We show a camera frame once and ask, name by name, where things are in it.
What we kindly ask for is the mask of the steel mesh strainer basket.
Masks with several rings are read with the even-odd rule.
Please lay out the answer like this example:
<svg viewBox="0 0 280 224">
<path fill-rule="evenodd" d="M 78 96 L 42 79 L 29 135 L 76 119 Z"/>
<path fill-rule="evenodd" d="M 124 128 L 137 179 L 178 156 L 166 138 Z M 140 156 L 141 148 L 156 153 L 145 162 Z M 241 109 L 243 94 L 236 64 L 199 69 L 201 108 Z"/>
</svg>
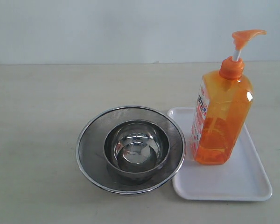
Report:
<svg viewBox="0 0 280 224">
<path fill-rule="evenodd" d="M 161 127 L 170 143 L 166 164 L 145 182 L 120 177 L 109 168 L 103 153 L 105 138 L 116 125 L 140 119 Z M 83 175 L 94 185 L 116 194 L 137 195 L 152 191 L 171 180 L 182 166 L 185 151 L 184 135 L 169 116 L 152 108 L 129 105 L 107 110 L 83 128 L 77 140 L 76 159 Z"/>
</svg>

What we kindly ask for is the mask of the stainless steel bowl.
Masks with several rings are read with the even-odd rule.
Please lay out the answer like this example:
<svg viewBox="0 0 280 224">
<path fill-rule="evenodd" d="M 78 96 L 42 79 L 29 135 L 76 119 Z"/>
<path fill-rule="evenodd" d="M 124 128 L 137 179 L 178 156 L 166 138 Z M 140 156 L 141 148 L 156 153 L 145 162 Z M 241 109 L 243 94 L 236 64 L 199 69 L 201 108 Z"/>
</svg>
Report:
<svg viewBox="0 0 280 224">
<path fill-rule="evenodd" d="M 170 143 L 165 131 L 148 120 L 116 125 L 104 141 L 104 157 L 120 177 L 145 182 L 167 162 Z"/>
</svg>

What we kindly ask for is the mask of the orange pump soap bottle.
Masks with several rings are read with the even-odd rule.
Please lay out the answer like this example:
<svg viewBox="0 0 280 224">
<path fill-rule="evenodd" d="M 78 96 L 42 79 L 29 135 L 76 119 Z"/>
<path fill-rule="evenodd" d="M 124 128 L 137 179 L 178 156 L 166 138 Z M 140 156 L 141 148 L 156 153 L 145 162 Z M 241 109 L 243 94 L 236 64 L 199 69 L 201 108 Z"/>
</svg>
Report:
<svg viewBox="0 0 280 224">
<path fill-rule="evenodd" d="M 235 51 L 222 61 L 219 70 L 202 76 L 192 127 L 190 149 L 202 165 L 222 165 L 231 156 L 253 103 L 253 86 L 243 74 L 242 48 L 265 30 L 232 33 Z"/>
</svg>

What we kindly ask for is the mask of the white plastic tray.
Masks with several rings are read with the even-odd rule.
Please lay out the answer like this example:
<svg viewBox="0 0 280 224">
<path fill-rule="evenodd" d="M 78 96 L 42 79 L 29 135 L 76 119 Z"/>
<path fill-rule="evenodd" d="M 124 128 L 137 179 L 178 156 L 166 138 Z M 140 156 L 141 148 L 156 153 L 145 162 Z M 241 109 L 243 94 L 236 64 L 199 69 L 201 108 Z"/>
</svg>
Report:
<svg viewBox="0 0 280 224">
<path fill-rule="evenodd" d="M 172 179 L 175 192 L 186 200 L 266 201 L 273 189 L 246 126 L 229 160 L 223 165 L 197 163 L 190 149 L 188 130 L 193 107 L 175 107 L 167 115 L 181 128 L 186 139 L 186 155 L 180 170 Z"/>
</svg>

